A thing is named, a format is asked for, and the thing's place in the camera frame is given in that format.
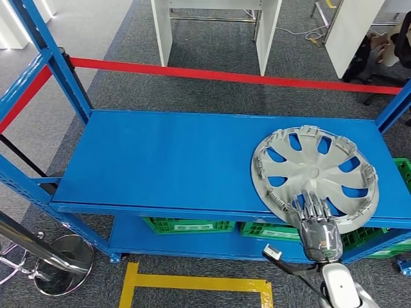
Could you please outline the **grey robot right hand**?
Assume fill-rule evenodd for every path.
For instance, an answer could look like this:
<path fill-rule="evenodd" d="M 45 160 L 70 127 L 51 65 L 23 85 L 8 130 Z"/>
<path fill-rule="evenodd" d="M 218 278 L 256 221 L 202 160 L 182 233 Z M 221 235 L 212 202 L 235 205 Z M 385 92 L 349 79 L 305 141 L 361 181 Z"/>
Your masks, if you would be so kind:
<path fill-rule="evenodd" d="M 343 254 L 337 223 L 328 203 L 314 191 L 302 190 L 303 203 L 297 195 L 291 206 L 298 218 L 298 234 L 307 259 L 317 263 L 336 262 Z"/>

